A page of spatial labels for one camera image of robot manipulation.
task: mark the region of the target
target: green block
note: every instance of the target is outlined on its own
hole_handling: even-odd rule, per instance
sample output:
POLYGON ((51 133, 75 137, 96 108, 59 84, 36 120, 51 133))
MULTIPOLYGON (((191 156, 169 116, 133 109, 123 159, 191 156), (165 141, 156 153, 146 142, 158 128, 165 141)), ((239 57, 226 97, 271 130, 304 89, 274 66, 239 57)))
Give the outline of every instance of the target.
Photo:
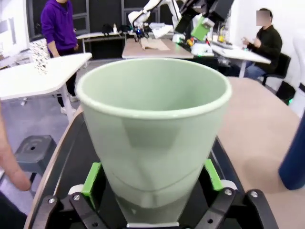
POLYGON ((210 27, 205 27, 203 25, 204 17, 199 19, 197 26, 194 27, 191 36, 197 38, 200 41, 203 41, 208 32, 210 31, 210 27))
POLYGON ((221 183, 221 180, 218 176, 218 173, 217 173, 211 159, 207 159, 205 161, 204 167, 206 168, 208 174, 210 175, 210 179, 211 179, 211 182, 212 182, 212 185, 213 185, 213 189, 215 191, 219 191, 219 190, 223 189, 223 185, 221 183))
POLYGON ((90 202, 94 208, 96 208, 96 206, 95 206, 95 201, 94 201, 93 195, 92 195, 93 185, 97 178, 97 175, 99 174, 101 167, 102 167, 101 163, 95 162, 92 164, 89 174, 86 178, 85 184, 81 191, 81 193, 90 200, 90 202))

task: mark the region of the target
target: cardboard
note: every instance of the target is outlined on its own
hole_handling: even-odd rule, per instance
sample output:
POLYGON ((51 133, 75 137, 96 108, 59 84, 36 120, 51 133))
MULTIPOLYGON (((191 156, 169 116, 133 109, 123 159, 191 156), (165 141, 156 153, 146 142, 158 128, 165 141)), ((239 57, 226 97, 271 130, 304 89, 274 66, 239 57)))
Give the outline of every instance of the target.
POLYGON ((160 51, 168 51, 170 50, 162 40, 159 39, 151 39, 151 38, 141 38, 140 39, 141 46, 144 50, 147 49, 155 49, 160 51))

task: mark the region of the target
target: black jacket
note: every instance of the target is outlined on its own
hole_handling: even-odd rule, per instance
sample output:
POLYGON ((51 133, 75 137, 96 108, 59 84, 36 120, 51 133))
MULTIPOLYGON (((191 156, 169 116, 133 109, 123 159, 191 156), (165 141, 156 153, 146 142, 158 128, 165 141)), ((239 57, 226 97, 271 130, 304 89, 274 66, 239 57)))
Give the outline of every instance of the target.
POLYGON ((271 60, 271 64, 256 63, 255 65, 263 69, 266 73, 273 73, 277 67, 283 45, 281 36, 273 25, 271 25, 266 30, 261 28, 256 37, 262 42, 261 47, 256 48, 250 43, 248 49, 271 60))

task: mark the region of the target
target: cup rim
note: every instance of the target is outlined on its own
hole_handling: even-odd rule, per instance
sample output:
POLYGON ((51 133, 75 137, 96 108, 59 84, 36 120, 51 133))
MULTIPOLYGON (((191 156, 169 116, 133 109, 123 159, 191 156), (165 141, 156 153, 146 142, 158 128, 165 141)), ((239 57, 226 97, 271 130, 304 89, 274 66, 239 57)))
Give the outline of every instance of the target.
POLYGON ((83 90, 83 84, 89 78, 94 72, 100 71, 103 68, 109 67, 109 65, 116 65, 119 62, 134 62, 134 61, 147 61, 147 60, 163 60, 163 61, 175 61, 175 62, 184 62, 185 60, 179 60, 179 59, 173 59, 173 58, 145 58, 145 59, 130 59, 130 60, 121 60, 121 61, 115 61, 112 63, 108 63, 105 65, 102 65, 100 67, 97 67, 89 72, 87 72, 83 77, 80 78, 77 87, 76 87, 76 94, 78 98, 80 99, 81 103, 84 103, 85 105, 89 106, 90 108, 102 112, 108 115, 114 115, 119 117, 125 117, 125 118, 133 118, 133 119, 147 119, 147 120, 166 120, 166 119, 178 119, 178 118, 186 118, 191 116, 197 116, 200 114, 208 113, 210 111, 213 111, 221 106, 223 106, 226 102, 229 101, 230 97, 232 96, 232 87, 229 82, 229 80, 222 75, 220 72, 207 67, 205 65, 189 62, 191 65, 199 65, 203 68, 207 68, 210 71, 212 71, 216 76, 220 77, 226 86, 226 90, 222 96, 217 98, 216 100, 208 103, 203 104, 201 106, 187 108, 187 109, 181 109, 181 110, 169 110, 169 111, 141 111, 141 110, 135 110, 135 109, 127 109, 127 108, 120 108, 116 106, 111 106, 107 104, 103 104, 101 102, 97 102, 96 100, 90 98, 83 90))

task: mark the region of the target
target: black hair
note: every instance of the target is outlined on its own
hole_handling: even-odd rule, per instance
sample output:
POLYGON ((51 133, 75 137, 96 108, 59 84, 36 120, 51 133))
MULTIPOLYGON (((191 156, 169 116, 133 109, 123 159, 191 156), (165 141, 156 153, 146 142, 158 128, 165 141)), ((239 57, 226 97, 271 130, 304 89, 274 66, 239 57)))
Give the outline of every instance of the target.
POLYGON ((266 9, 266 8, 261 8, 259 11, 268 11, 268 12, 269 12, 269 14, 270 14, 271 22, 272 22, 272 19, 273 19, 273 14, 272 14, 271 10, 266 9))

